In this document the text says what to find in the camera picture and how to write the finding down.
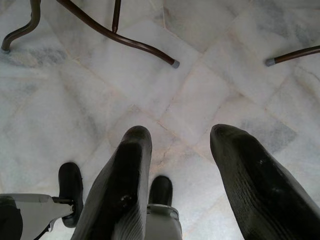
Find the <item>marble floor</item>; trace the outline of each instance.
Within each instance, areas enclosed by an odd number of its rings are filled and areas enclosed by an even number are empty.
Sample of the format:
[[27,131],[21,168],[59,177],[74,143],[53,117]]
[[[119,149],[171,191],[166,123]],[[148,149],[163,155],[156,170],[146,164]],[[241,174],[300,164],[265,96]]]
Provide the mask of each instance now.
[[[166,28],[161,1],[145,1],[141,17],[126,10],[119,33],[170,54],[178,69],[76,21],[59,31],[54,2],[34,32],[0,54],[0,193],[56,196],[59,167],[73,161],[86,200],[123,134],[142,125],[153,142],[149,183],[171,178],[183,239],[242,240],[210,153],[211,127],[223,123],[254,135],[320,206],[320,55],[264,65],[320,44],[318,1],[230,0],[236,15],[200,47],[198,39],[181,39],[192,31],[199,37],[197,28]],[[103,11],[88,11],[103,19]],[[59,23],[75,20],[63,16]],[[29,17],[27,0],[0,0],[0,40]],[[42,239],[72,233],[59,220]]]

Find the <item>brown metal leg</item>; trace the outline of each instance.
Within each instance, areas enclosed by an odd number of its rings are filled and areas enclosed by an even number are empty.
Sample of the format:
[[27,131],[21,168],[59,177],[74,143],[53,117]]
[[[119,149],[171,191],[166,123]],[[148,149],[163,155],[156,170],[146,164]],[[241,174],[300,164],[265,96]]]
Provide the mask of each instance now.
[[2,46],[1,46],[1,49],[4,53],[10,52],[10,44],[13,40],[20,38],[21,36],[32,32],[38,26],[38,24],[40,22],[40,16],[41,16],[40,3],[41,3],[41,0],[30,0],[31,20],[27,25],[15,30],[15,31],[9,33],[7,36],[5,36],[5,38],[3,39],[3,42],[2,42]]
[[288,54],[277,56],[275,58],[270,58],[265,61],[265,65],[268,67],[273,66],[278,63],[282,63],[291,59],[300,58],[303,56],[311,55],[311,54],[318,54],[320,53],[320,46],[313,46],[305,49],[301,49],[298,51],[290,52]]
[[112,32],[114,32],[115,34],[118,31],[120,7],[121,7],[121,0],[115,0],[114,11],[113,11],[113,22],[112,22]]
[[118,35],[108,29],[106,29],[104,26],[97,23],[95,20],[93,20],[89,15],[87,15],[84,11],[82,11],[77,5],[75,5],[70,0],[57,0],[58,3],[63,5],[66,9],[68,9],[71,13],[73,13],[75,16],[77,16],[80,20],[82,20],[85,24],[87,24],[89,27],[96,30],[98,33],[118,42],[124,45],[127,45],[132,48],[140,49],[142,51],[145,51],[147,53],[153,54],[157,56],[158,58],[166,61],[168,64],[172,65],[173,68],[178,68],[180,63],[179,61],[171,58],[164,52],[158,50],[157,48],[144,44],[139,41],[135,41],[129,38],[126,38],[124,36]]

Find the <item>metal rod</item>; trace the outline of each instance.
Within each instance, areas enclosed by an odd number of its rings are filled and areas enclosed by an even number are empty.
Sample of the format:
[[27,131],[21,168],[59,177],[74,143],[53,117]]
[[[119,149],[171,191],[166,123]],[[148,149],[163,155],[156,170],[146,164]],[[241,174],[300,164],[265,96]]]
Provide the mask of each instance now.
[[124,36],[118,35],[116,33],[113,33],[112,31],[106,29],[104,26],[97,23],[95,20],[93,20],[89,15],[87,15],[84,11],[82,11],[77,5],[75,5],[70,0],[57,0],[58,3],[63,5],[66,9],[68,9],[71,13],[73,13],[75,16],[77,16],[80,20],[82,20],[85,24],[87,24],[92,29],[96,30],[98,33],[106,36],[107,38],[110,38],[118,43],[127,45],[132,48],[140,49],[142,51],[145,51],[147,53],[153,54],[157,56],[158,58],[164,60],[168,64],[172,65],[174,68],[179,67],[179,62],[177,60],[174,60],[164,52],[158,50],[157,48],[144,44],[139,41],[135,41],[129,38],[126,38]]
[[311,55],[311,54],[318,54],[318,53],[320,53],[320,45],[301,49],[298,51],[293,51],[293,52],[290,52],[290,53],[282,55],[282,56],[277,56],[275,58],[267,59],[265,61],[265,65],[270,67],[272,65],[279,64],[279,63],[282,63],[282,62],[285,62],[285,61],[288,61],[291,59],[296,59],[296,58],[300,58],[303,56],[307,56],[307,55]]
[[113,11],[113,21],[112,21],[112,32],[114,32],[115,34],[118,31],[120,7],[121,7],[121,0],[115,0],[114,11]]
[[31,20],[27,25],[5,36],[1,46],[1,49],[3,50],[4,53],[10,52],[10,44],[12,43],[13,40],[32,32],[38,26],[40,22],[40,16],[41,16],[40,3],[41,3],[41,0],[30,0]]

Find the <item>gray leg tip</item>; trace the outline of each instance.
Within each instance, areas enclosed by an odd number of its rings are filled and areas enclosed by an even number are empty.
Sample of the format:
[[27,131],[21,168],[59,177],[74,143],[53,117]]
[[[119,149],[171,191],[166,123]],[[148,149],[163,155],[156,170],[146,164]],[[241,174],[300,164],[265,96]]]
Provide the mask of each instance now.
[[177,69],[180,66],[180,62],[177,60],[174,60],[174,63],[171,65],[174,69]]
[[265,65],[266,65],[267,67],[273,66],[273,65],[275,65],[275,64],[276,64],[276,62],[275,62],[275,59],[274,59],[274,58],[269,58],[269,59],[267,59],[267,60],[265,61]]
[[3,50],[3,49],[1,48],[1,53],[3,53],[3,54],[8,54],[8,53],[10,53],[10,50]]

